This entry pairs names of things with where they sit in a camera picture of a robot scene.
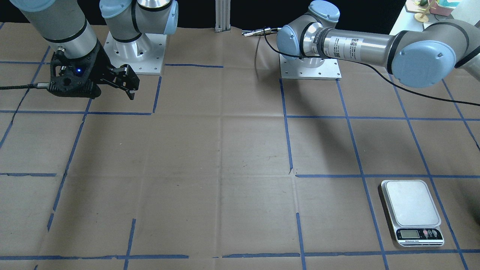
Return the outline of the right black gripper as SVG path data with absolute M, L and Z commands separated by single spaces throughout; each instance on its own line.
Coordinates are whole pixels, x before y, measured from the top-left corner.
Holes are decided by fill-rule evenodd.
M 62 47 L 53 53 L 47 87 L 49 93 L 57 97 L 95 99 L 101 95 L 99 84 L 121 89 L 130 100 L 134 100 L 140 79 L 128 64 L 115 68 L 99 41 L 83 57 L 67 58 L 66 49 Z

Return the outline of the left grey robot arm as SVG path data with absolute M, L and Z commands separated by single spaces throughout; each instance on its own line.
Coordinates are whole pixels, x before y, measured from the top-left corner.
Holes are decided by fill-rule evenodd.
M 331 2 L 314 0 L 307 13 L 277 33 L 278 50 L 289 59 L 341 59 L 386 68 L 408 87 L 437 84 L 453 69 L 479 79 L 480 31 L 455 19 L 429 25 L 421 32 L 387 34 L 335 29 L 340 13 Z

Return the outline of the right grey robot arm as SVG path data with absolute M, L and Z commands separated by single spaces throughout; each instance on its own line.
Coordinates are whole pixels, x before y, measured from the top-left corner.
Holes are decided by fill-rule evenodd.
M 53 49 L 50 80 L 30 84 L 57 97 L 95 99 L 100 84 L 123 90 L 130 100 L 140 79 L 131 63 L 155 57 L 149 34 L 172 35 L 178 25 L 175 0 L 102 0 L 101 15 L 113 38 L 113 52 L 123 65 L 116 67 L 75 0 L 13 0 Z

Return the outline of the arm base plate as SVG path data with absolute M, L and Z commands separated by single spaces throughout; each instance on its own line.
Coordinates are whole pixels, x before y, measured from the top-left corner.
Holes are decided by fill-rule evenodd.
M 128 64 L 137 75 L 161 75 L 167 37 L 163 34 L 147 33 L 135 41 L 122 43 L 108 33 L 103 48 L 111 64 L 117 68 Z
M 336 59 L 296 58 L 279 55 L 283 79 L 339 80 L 341 70 Z

